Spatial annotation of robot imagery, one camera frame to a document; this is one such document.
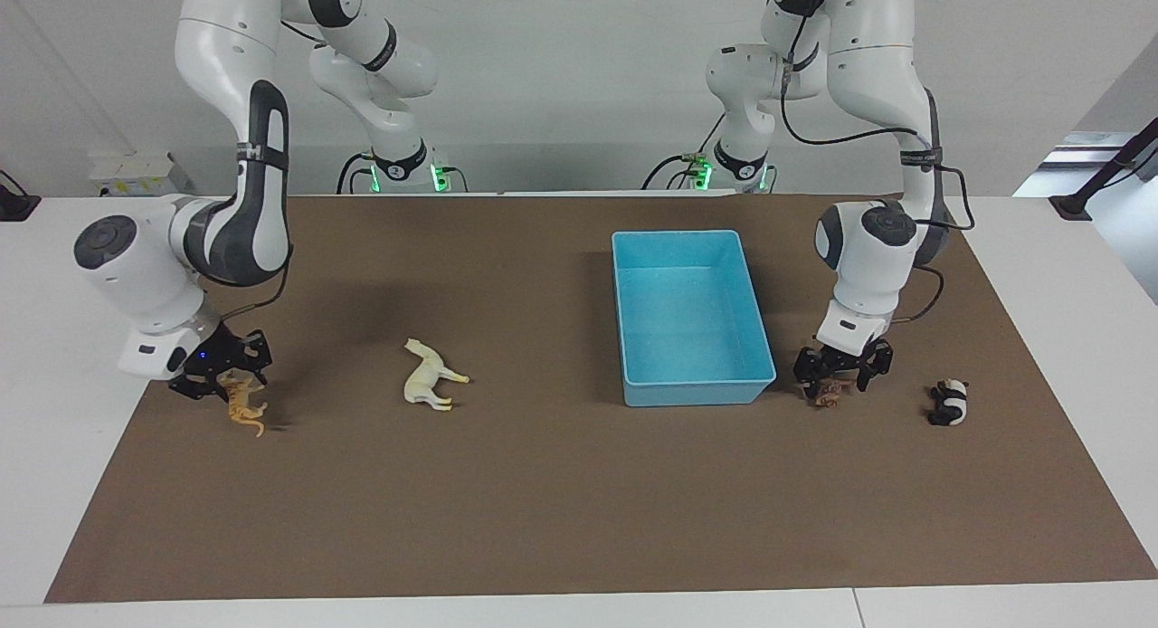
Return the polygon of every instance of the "blue plastic bin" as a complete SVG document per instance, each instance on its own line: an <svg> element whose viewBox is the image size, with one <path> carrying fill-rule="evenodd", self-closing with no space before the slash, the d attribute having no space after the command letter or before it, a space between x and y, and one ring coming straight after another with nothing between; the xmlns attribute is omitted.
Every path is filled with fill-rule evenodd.
<svg viewBox="0 0 1158 628"><path fill-rule="evenodd" d="M747 404L776 379L739 233L611 236L629 407Z"/></svg>

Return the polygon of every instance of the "black cable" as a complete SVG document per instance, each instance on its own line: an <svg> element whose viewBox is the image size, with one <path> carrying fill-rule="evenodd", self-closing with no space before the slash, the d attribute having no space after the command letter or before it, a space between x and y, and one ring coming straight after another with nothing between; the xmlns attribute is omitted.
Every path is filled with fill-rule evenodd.
<svg viewBox="0 0 1158 628"><path fill-rule="evenodd" d="M696 153L703 153L703 151L705 148L708 148L708 143L712 141L712 136L716 134L716 130L720 129L720 124L724 123L724 117L726 117L726 116L727 116L727 112L720 114L720 118L716 121L716 125L712 126L712 130L708 130L708 137L704 138L703 143L701 143L699 151L696 151Z"/></svg>
<svg viewBox="0 0 1158 628"><path fill-rule="evenodd" d="M652 173L647 174L647 180L644 181L644 187L642 187L642 188L647 188L650 185L650 183L655 178L655 176L659 175L659 173L664 169L664 167L667 167L668 165L670 165L670 162L679 162L680 159L683 159L683 156L682 155L673 155L673 156L666 159L665 161L660 162L659 165L657 165L654 167L654 169L652 169Z"/></svg>
<svg viewBox="0 0 1158 628"><path fill-rule="evenodd" d="M346 160L346 163L343 165L342 174L338 175L338 187L335 188L334 193L342 193L342 185L346 184L346 174L350 173L350 168L354 166L354 162L357 162L360 158L362 158L361 153L352 154L350 159Z"/></svg>
<svg viewBox="0 0 1158 628"><path fill-rule="evenodd" d="M350 188L347 190L347 193L353 193L354 192L354 178L357 178L359 174L365 175L365 176L369 176L372 178L374 177L374 171L372 171L369 169L358 169L353 174L350 174Z"/></svg>
<svg viewBox="0 0 1158 628"><path fill-rule="evenodd" d="M954 224L945 224L943 221L935 221L932 219L921 219L914 222L917 225L930 225L930 227L935 228L945 228L947 231L961 231L961 232L969 232L973 228L977 227L977 220L973 218L973 210L969 209L969 191L968 188L965 187L965 174L960 169L954 169L954 167L941 167L940 165L937 165L936 167L933 167L933 169L937 169L938 171L948 171L951 174L957 174L957 178L961 181L961 204L965 205L965 214L968 217L969 224L954 225Z"/></svg>
<svg viewBox="0 0 1158 628"><path fill-rule="evenodd" d="M918 133L917 130L914 129L895 127L895 129L865 130L865 132L863 133L857 133L855 136L849 136L844 138L831 138L831 140L811 140L811 138L802 138L796 132L796 129L792 127L792 122L789 121L789 105L786 103L789 93L789 78L792 74L791 68L789 66L791 66L791 64L796 64L796 48L800 42L800 35L804 35L804 27L807 23L807 21L808 21L807 17L800 19L800 27L799 29L797 29L796 38L792 41L792 48L790 48L789 56L786 56L786 58L784 59L786 66L784 71L784 79L780 81L780 117L784 119L784 127L789 130L789 133L797 141L807 143L807 145L809 146L831 146L835 143L850 143L850 141L862 140L862 138L887 136L893 133L907 133L918 138L922 143L925 143L926 148L931 149L932 147L928 146L928 143L924 140L924 138L921 137L921 133Z"/></svg>
<svg viewBox="0 0 1158 628"><path fill-rule="evenodd" d="M229 312L228 314L221 316L221 321L225 322L225 321L228 321L228 319L235 319L235 317L237 317L237 316L240 316L242 314L248 314L248 313L252 312L254 309L261 309L261 307L269 307L273 302L277 302L278 298L281 298L281 294L285 293L286 282L288 282L288 279L290 279L290 261L291 260L293 260L293 244L290 246L290 254L286 254L286 265L281 268L281 284L278 285L278 291L277 291L277 293L273 294L272 298L270 298L269 300L265 300L264 302L255 302L252 305L245 305L244 307L236 307L236 309L234 309L234 311Z"/></svg>
<svg viewBox="0 0 1158 628"><path fill-rule="evenodd" d="M1158 151L1151 151L1150 156L1146 158L1146 159L1143 159L1142 163L1138 165L1137 167L1134 167L1134 169L1129 174L1126 174L1121 178L1114 180L1114 182L1105 183L1104 185L1101 185L1100 188L1098 188L1098 191L1101 191L1105 188L1112 188L1112 187L1114 187L1116 184L1124 183L1126 180L1133 178L1134 176L1136 176L1138 174L1138 171L1141 171L1142 169L1145 169L1146 165L1150 163L1151 159L1155 159L1155 155L1158 155Z"/></svg>
<svg viewBox="0 0 1158 628"><path fill-rule="evenodd" d="M454 171L455 174L459 174L459 177L462 178L463 191L470 193L470 185L467 184L467 174L463 174L462 169L460 169L459 167L442 167L442 171L444 173Z"/></svg>
<svg viewBox="0 0 1158 628"><path fill-rule="evenodd" d="M324 45L325 43L325 39L315 38L314 35L309 35L307 34L307 31L302 31L298 27L293 27L291 24L287 24L286 22L281 22L281 25L286 27L286 29L290 29L291 31L294 31L294 34L301 35L301 37L306 39L314 39L314 42L318 43L320 45Z"/></svg>
<svg viewBox="0 0 1158 628"><path fill-rule="evenodd" d="M945 275L941 273L938 269L933 269L931 266L913 266L913 268L918 271L924 271L926 273L932 273L937 276L937 293L933 294L933 299L931 299L929 304L925 305L925 308L922 309L919 314L915 314L914 316L909 316L907 319L897 319L893 321L893 324L895 326L919 321L925 316L925 314L931 312L933 307L937 306L937 302L939 301L941 293L945 293Z"/></svg>
<svg viewBox="0 0 1158 628"><path fill-rule="evenodd" d="M683 176L683 180L687 180L688 176L695 176L695 175L696 175L695 171L680 171L679 174L672 176L670 180L667 180L667 188L672 188L672 185L674 185L675 183L675 178L679 178L680 176Z"/></svg>
<svg viewBox="0 0 1158 628"><path fill-rule="evenodd" d="M12 175L8 175L8 171L0 169L0 176L3 176L5 180L8 180L9 183L16 185L16 188L20 190L21 196L28 196L28 191L25 190L25 188L22 187L21 183L17 183L16 178L12 177Z"/></svg>

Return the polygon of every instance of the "animal figurine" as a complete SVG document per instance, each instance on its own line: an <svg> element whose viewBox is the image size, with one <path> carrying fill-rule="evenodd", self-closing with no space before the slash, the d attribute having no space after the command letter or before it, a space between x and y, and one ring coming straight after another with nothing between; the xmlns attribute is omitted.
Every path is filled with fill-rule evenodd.
<svg viewBox="0 0 1158 628"><path fill-rule="evenodd" d="M265 414L269 403L263 402L261 407L250 407L249 394L257 393L265 386L259 384L256 386L254 375L236 368L220 373L218 384L225 388L229 396L229 419L241 425L256 426L257 436L255 438L261 438L265 433L265 424L257 418Z"/></svg>
<svg viewBox="0 0 1158 628"><path fill-rule="evenodd" d="M815 400L813 400L813 404L831 409L841 402L841 395L856 385L857 382L851 379L837 379L831 377L822 379L820 380L820 392L816 394Z"/></svg>
<svg viewBox="0 0 1158 628"><path fill-rule="evenodd" d="M937 408L926 416L933 426L957 426L965 422L968 382L945 379L929 389L929 396L937 402Z"/></svg>
<svg viewBox="0 0 1158 628"><path fill-rule="evenodd" d="M417 339L411 338L410 341L406 341L406 350L418 357L422 357L423 363L418 365L415 372L406 380L406 386L403 388L403 397L405 397L406 402L410 402L411 404L430 404L435 411L452 410L453 400L444 400L442 397L435 395L434 385L438 384L439 379L449 379L450 381L468 384L470 378L461 375L460 373L446 367L446 364L442 363L442 357L439 357L438 352L423 345Z"/></svg>

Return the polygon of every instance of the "black and white panda figurine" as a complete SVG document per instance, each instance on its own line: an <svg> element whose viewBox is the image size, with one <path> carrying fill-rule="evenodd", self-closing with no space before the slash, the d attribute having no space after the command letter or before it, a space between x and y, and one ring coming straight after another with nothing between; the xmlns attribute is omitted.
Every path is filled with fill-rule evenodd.
<svg viewBox="0 0 1158 628"><path fill-rule="evenodd" d="M967 401L967 382L945 379L929 389L929 396L937 401L937 409L926 417L935 426L957 426L965 422L965 404Z"/></svg>

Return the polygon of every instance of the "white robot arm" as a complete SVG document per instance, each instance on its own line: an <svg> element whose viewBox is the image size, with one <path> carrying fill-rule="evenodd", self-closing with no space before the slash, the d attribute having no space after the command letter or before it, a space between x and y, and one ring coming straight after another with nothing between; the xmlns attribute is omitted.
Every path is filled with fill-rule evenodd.
<svg viewBox="0 0 1158 628"><path fill-rule="evenodd" d="M441 191L446 182L437 169L437 149L418 130L402 100L428 95L438 83L434 54L409 39L379 14L362 9L317 14L329 46L317 46L309 72L323 92L342 101L361 119L369 136L375 167L391 191ZM386 37L376 52L367 38Z"/></svg>
<svg viewBox="0 0 1158 628"><path fill-rule="evenodd" d="M768 43L721 48L708 61L708 88L724 104L720 138L708 154L711 185L752 193L761 190L768 152L776 132L776 109L770 100L811 98L824 87L826 64L816 51L794 68ZM780 93L782 80L789 80Z"/></svg>
<svg viewBox="0 0 1158 628"><path fill-rule="evenodd" d="M749 51L782 56L778 71L764 68L762 76L776 80L774 97L780 100L785 125L798 140L829 145L852 139L806 140L787 124L784 101L793 98L793 93L809 95L818 81L827 80L837 105L881 127L853 138L891 133L901 149L904 196L900 202L842 203L818 224L816 250L836 271L837 282L816 333L822 348L801 350L797 362L794 374L809 394L836 372L859 371L862 389L872 377L888 372L893 352L881 336L893 322L900 291L914 264L930 262L946 239L937 112L914 68L914 0L769 0L762 24L767 50ZM828 43L822 48L819 38L826 27ZM818 68L818 61L827 63L827 68ZM815 75L807 76L813 71ZM728 82L736 90L746 80L730 76ZM712 85L711 78L709 83L717 96L726 90ZM770 138L775 121L742 122L746 116L740 110L754 108L752 96L767 93L754 83L747 88L753 95L742 103L720 96L728 116L741 122L725 126L717 148L739 159L736 163L747 159L755 165L763 161L757 149L767 149L765 137ZM749 174L750 169L736 175ZM745 190L745 180L735 180L736 188Z"/></svg>
<svg viewBox="0 0 1158 628"><path fill-rule="evenodd" d="M122 370L169 380L196 399L223 396L217 374L228 368L264 381L261 368L272 363L264 335L233 335L197 279L254 286L288 268L290 114L271 80L281 21L321 27L344 59L362 66L353 82L384 72L401 93L433 87L428 54L398 42L394 27L366 8L364 0L184 1L177 68L235 130L237 190L226 202L166 196L142 214L104 217L78 238L78 265L132 321Z"/></svg>

